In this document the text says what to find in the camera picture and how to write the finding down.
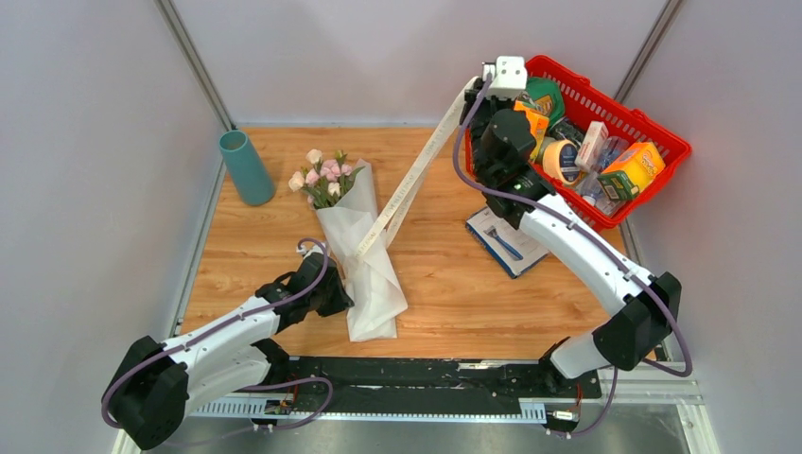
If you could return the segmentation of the white wrapping paper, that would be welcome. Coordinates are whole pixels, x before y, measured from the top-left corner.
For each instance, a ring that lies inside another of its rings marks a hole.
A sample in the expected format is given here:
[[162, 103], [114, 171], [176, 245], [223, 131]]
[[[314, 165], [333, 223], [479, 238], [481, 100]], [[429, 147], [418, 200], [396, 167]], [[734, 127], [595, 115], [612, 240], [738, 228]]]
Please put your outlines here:
[[359, 160], [357, 168], [354, 187], [335, 206], [320, 209], [316, 215], [327, 249], [341, 267], [346, 293], [354, 302], [346, 314], [349, 340], [394, 339], [395, 318], [407, 310], [408, 303], [384, 235], [362, 257], [356, 257], [357, 247], [378, 217], [372, 167]]

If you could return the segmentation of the cream printed ribbon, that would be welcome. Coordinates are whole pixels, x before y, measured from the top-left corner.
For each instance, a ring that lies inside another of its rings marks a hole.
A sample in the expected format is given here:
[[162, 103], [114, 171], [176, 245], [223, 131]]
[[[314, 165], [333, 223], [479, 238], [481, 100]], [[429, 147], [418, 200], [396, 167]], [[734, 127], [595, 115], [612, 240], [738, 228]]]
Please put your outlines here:
[[355, 259], [362, 260], [379, 239], [382, 239], [382, 245], [385, 248], [392, 244], [431, 165], [458, 128], [458, 120], [465, 105], [463, 92], [472, 88], [477, 79], [478, 77], [471, 78], [458, 92], [391, 198], [377, 216], [374, 224], [358, 244]]

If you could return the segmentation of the pink and white flowers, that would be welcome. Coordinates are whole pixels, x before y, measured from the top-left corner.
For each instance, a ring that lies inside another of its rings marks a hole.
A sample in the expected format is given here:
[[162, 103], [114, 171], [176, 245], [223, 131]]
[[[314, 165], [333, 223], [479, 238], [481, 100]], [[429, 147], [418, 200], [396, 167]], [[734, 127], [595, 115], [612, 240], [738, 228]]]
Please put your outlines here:
[[291, 192], [303, 193], [307, 204], [315, 210], [334, 207], [356, 185], [357, 175], [365, 164], [351, 164], [348, 155], [336, 150], [326, 158], [319, 149], [305, 156], [308, 167], [295, 171], [288, 180]]

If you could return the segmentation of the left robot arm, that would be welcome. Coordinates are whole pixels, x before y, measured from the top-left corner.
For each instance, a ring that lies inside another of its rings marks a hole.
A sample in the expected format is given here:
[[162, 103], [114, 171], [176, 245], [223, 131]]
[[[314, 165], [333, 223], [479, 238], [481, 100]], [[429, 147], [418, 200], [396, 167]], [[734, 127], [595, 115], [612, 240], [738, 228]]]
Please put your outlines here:
[[179, 337], [136, 340], [101, 397], [106, 424], [147, 450], [228, 393], [298, 389], [303, 382], [293, 377], [274, 336], [311, 312], [328, 317], [354, 304], [323, 245], [300, 252], [296, 271], [261, 286], [228, 314]]

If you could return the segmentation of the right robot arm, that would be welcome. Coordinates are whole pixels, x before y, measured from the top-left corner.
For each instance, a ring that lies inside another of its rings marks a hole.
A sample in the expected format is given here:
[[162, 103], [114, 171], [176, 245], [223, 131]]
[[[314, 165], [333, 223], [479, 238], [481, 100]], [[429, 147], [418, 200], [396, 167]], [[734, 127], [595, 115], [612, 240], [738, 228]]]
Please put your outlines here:
[[556, 188], [525, 159], [533, 136], [511, 100], [487, 92], [494, 80], [473, 78], [463, 90], [459, 130], [472, 140], [474, 173], [466, 175], [454, 150], [459, 178], [482, 193], [486, 205], [518, 232], [555, 255], [590, 289], [608, 315], [580, 336], [554, 344], [542, 356], [542, 388], [560, 396], [578, 376], [601, 368], [631, 371], [641, 363], [688, 376], [692, 364], [676, 370], [649, 358], [669, 335], [682, 341], [677, 325], [682, 285], [670, 272], [651, 273], [613, 248], [568, 206]]

